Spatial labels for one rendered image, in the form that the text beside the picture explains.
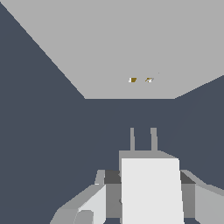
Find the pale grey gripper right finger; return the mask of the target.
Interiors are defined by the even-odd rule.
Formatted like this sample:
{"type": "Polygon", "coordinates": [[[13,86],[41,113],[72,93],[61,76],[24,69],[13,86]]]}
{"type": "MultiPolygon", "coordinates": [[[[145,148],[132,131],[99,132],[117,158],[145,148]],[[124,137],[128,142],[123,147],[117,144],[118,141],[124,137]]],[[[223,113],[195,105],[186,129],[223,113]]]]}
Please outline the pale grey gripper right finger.
{"type": "Polygon", "coordinates": [[[188,170],[180,171],[184,217],[199,224],[224,224],[224,190],[188,170]]]}

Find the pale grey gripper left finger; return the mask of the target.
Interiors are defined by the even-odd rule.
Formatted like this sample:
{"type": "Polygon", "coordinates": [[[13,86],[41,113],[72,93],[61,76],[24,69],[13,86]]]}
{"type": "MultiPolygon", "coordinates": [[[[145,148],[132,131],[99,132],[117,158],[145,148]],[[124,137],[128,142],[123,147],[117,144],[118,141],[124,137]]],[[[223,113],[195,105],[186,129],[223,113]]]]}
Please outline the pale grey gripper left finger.
{"type": "Polygon", "coordinates": [[[50,224],[104,224],[122,220],[122,182],[119,171],[98,170],[93,185],[60,207],[50,224]]]}

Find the white charger with two prongs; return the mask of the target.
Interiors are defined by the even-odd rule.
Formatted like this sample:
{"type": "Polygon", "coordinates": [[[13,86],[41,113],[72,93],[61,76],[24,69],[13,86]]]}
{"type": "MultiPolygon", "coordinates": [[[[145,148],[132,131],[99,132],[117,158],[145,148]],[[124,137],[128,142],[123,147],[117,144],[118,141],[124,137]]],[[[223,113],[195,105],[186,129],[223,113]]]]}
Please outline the white charger with two prongs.
{"type": "Polygon", "coordinates": [[[151,149],[119,152],[122,182],[122,224],[185,224],[179,160],[158,149],[152,128],[151,149]]]}

